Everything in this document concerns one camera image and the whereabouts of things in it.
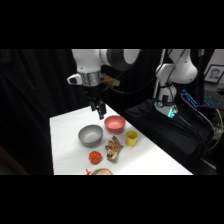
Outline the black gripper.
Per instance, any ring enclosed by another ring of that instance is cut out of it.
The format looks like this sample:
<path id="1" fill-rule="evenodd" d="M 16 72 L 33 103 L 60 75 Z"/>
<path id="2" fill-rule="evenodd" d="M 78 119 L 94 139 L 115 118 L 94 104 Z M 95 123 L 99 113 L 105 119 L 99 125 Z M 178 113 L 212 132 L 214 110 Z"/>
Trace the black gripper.
<path id="1" fill-rule="evenodd" d="M 104 102 L 99 102 L 98 107 L 94 101 L 99 101 L 101 99 L 101 87 L 100 86 L 84 86 L 85 96 L 88 101 L 90 101 L 90 106 L 92 111 L 98 111 L 99 118 L 103 119 L 106 114 L 106 105 Z"/>

